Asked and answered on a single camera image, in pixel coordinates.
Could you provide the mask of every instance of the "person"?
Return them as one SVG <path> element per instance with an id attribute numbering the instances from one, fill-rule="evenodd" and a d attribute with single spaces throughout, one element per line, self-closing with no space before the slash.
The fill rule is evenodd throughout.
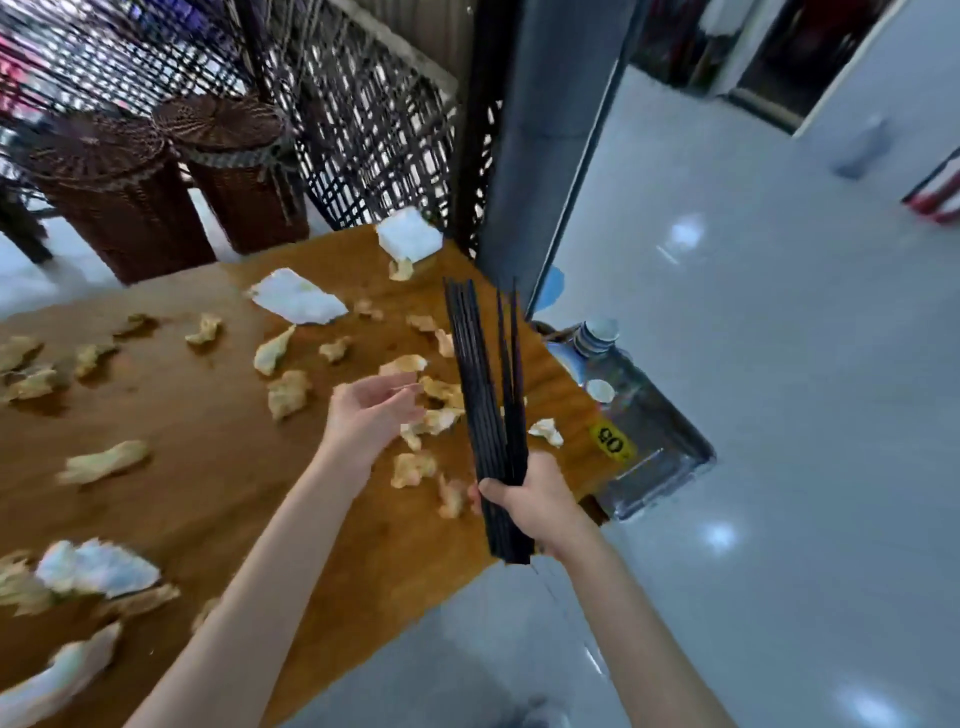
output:
<path id="1" fill-rule="evenodd" d="M 416 375 L 336 387 L 316 455 L 253 545 L 219 606 L 127 722 L 128 728 L 257 726 L 353 499 L 373 461 L 417 422 Z M 469 489 L 499 503 L 566 568 L 634 726 L 730 728 L 554 458 L 530 454 L 522 486 Z"/>

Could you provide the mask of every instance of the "chopsticks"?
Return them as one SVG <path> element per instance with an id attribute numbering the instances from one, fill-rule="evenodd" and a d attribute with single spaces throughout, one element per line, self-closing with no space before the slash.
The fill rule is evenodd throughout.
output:
<path id="1" fill-rule="evenodd" d="M 506 485 L 522 485 L 527 472 L 528 453 L 517 333 L 516 285 L 510 295 L 509 346 L 499 293 L 496 301 L 504 412 L 502 419 L 497 410 L 496 389 L 473 281 L 461 283 L 444 279 L 444 296 L 464 392 L 477 478 L 492 477 Z M 534 553 L 533 539 L 520 531 L 507 511 L 496 503 L 481 498 L 481 508 L 490 553 L 508 564 L 529 564 Z"/>

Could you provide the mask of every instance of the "wicker basket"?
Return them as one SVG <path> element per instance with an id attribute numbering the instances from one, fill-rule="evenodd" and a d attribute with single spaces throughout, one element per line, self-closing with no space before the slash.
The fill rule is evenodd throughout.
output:
<path id="1" fill-rule="evenodd" d="M 124 284 L 216 260 L 148 119 L 78 112 L 18 139 L 15 161 Z"/>
<path id="2" fill-rule="evenodd" d="M 237 253 L 309 235 L 293 139 L 273 107 L 250 97 L 187 96 L 158 106 L 154 122 Z"/>

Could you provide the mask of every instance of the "yellow sticker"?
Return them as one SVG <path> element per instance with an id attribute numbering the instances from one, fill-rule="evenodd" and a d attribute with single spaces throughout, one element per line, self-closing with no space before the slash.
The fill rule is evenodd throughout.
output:
<path id="1" fill-rule="evenodd" d="M 600 449 L 618 463 L 628 463 L 636 458 L 636 445 L 610 420 L 597 420 L 588 430 Z"/>

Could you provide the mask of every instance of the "table top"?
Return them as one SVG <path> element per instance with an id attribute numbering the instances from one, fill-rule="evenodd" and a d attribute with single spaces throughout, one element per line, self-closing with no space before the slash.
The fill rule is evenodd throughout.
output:
<path id="1" fill-rule="evenodd" d="M 160 320 L 150 335 L 123 342 L 92 380 L 0 408 L 0 555 L 28 548 L 38 557 L 60 539 L 99 537 L 151 560 L 182 591 L 179 599 L 129 620 L 110 670 L 44 725 L 123 724 L 186 645 L 197 612 L 223 591 L 309 462 L 336 384 L 375 374 L 405 353 L 428 359 L 425 374 L 459 381 L 455 360 L 440 357 L 436 339 L 404 321 L 408 313 L 430 314 L 449 330 L 444 276 L 477 282 L 488 350 L 495 351 L 493 289 L 452 244 L 418 263 L 408 281 L 389 280 L 388 262 L 375 230 L 365 226 L 0 325 L 0 340 L 30 334 L 44 341 L 36 361 L 49 362 L 68 358 L 82 344 L 108 341 L 128 314 Z M 305 410 L 278 425 L 267 409 L 267 379 L 252 359 L 288 324 L 243 293 L 283 267 L 350 307 L 369 298 L 386 317 L 374 322 L 350 313 L 325 326 L 298 327 L 277 375 L 303 369 L 314 393 Z M 183 336 L 197 330 L 206 311 L 220 315 L 224 329 L 208 350 L 197 352 Z M 354 337 L 347 358 L 326 363 L 317 348 L 344 334 Z M 520 345 L 528 420 L 557 420 L 565 443 L 553 452 L 570 487 L 585 496 L 617 471 L 588 436 L 595 405 L 528 327 Z M 142 466 L 81 490 L 58 485 L 65 458 L 132 439 L 146 440 L 153 450 Z M 423 440 L 448 476 L 470 477 L 463 419 Z M 549 449 L 537 438 L 530 446 Z M 401 440 L 394 442 L 354 501 L 277 681 L 268 723 L 290 716 L 493 562 L 481 518 L 438 516 L 433 480 L 400 491 L 390 486 L 394 456 L 404 451 Z M 6 608 L 0 616 L 0 690 L 41 671 L 63 643 L 88 638 L 98 626 L 91 616 L 97 601 L 71 599 L 29 617 L 14 618 Z"/>

